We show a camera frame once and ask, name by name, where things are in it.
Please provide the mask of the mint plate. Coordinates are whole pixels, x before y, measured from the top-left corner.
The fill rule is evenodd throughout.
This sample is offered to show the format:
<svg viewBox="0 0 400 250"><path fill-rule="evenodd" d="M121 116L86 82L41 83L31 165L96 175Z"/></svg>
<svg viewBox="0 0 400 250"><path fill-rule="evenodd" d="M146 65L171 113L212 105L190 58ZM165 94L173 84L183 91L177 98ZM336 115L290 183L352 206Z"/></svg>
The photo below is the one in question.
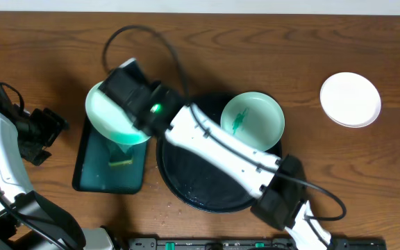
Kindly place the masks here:
<svg viewBox="0 0 400 250"><path fill-rule="evenodd" d="M281 140L285 117L280 105L269 95L245 92L225 105L220 126L244 144L267 151Z"/></svg>
<svg viewBox="0 0 400 250"><path fill-rule="evenodd" d="M99 82L88 92L85 112L93 127L105 138L125 145L146 142L150 136L137 130L126 113L101 90Z"/></svg>

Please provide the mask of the green yellow sponge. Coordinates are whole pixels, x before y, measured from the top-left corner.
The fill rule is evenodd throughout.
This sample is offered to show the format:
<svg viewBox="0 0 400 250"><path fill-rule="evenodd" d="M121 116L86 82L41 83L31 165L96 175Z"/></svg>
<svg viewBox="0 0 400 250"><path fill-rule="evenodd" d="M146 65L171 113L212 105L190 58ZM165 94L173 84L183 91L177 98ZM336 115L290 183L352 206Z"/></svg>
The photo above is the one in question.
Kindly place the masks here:
<svg viewBox="0 0 400 250"><path fill-rule="evenodd" d="M132 146L127 144L117 144L109 141L107 147L110 153L108 164L110 167L120 167L133 163Z"/></svg>

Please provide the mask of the white plate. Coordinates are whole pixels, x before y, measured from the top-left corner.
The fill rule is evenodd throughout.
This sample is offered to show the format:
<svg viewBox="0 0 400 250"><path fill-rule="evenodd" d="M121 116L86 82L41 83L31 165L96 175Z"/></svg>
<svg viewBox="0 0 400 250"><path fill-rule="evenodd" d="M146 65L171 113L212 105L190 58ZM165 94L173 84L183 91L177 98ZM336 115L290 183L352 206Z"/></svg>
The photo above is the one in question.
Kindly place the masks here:
<svg viewBox="0 0 400 250"><path fill-rule="evenodd" d="M328 77L322 84L319 100L332 121L349 128L368 126L381 112L381 96L374 84L352 72Z"/></svg>

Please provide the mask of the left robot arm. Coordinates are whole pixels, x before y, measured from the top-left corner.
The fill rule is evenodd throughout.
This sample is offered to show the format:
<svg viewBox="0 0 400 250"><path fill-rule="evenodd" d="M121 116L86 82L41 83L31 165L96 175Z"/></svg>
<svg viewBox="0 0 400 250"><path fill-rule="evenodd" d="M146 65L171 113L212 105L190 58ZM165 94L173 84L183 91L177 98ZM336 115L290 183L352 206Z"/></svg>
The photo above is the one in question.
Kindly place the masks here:
<svg viewBox="0 0 400 250"><path fill-rule="evenodd" d="M28 112L0 81L0 249L120 249L104 228L81 228L65 210L38 194L25 162L41 165L68 127L48 108Z"/></svg>

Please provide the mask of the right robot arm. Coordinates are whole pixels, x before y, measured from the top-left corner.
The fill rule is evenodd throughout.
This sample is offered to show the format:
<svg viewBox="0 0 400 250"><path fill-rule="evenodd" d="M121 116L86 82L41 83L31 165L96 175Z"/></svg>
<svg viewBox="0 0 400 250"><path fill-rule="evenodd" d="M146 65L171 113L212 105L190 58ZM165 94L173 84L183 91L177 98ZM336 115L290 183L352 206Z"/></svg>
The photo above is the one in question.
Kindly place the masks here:
<svg viewBox="0 0 400 250"><path fill-rule="evenodd" d="M177 91L141 83L124 69L115 69L99 90L137 129L196 154L239 183L256 200L251 212L287 231L296 248L333 248L331 234L314 218L306 197L310 184L298 158L247 146Z"/></svg>

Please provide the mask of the rectangular black water tray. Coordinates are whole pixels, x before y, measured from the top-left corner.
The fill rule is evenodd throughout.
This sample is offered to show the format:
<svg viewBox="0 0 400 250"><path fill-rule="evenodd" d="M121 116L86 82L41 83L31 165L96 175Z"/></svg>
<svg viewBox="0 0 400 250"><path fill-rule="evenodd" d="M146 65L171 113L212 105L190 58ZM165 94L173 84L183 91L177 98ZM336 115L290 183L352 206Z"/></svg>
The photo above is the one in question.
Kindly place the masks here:
<svg viewBox="0 0 400 250"><path fill-rule="evenodd" d="M132 164L110 167L109 141L85 119L72 178L76 191L135 194L141 190L148 143L131 145Z"/></svg>

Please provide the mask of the round black tray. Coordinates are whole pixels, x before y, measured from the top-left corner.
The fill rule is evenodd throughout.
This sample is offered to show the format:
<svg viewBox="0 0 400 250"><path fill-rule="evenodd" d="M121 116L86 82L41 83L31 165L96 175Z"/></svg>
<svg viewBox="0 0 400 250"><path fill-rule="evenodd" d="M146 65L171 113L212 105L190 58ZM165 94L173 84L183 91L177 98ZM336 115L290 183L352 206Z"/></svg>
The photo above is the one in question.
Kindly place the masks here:
<svg viewBox="0 0 400 250"><path fill-rule="evenodd" d="M192 98L192 103L220 128L225 105L237 95L210 93ZM265 151L281 157L279 142ZM180 200L199 210L232 213L252 205L255 199L230 176L196 154L160 138L157 163L167 187Z"/></svg>

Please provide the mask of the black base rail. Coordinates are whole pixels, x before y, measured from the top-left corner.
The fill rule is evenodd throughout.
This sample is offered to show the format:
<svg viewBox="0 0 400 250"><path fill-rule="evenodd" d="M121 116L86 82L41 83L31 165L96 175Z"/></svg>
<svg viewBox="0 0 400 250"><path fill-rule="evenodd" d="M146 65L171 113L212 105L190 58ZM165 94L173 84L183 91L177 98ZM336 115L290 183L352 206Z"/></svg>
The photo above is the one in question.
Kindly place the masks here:
<svg viewBox="0 0 400 250"><path fill-rule="evenodd" d="M257 240L219 240L219 239L166 239L134 238L126 241L129 250L297 250L293 239L278 237ZM324 249L330 250L387 250L384 240L349 240L336 238Z"/></svg>

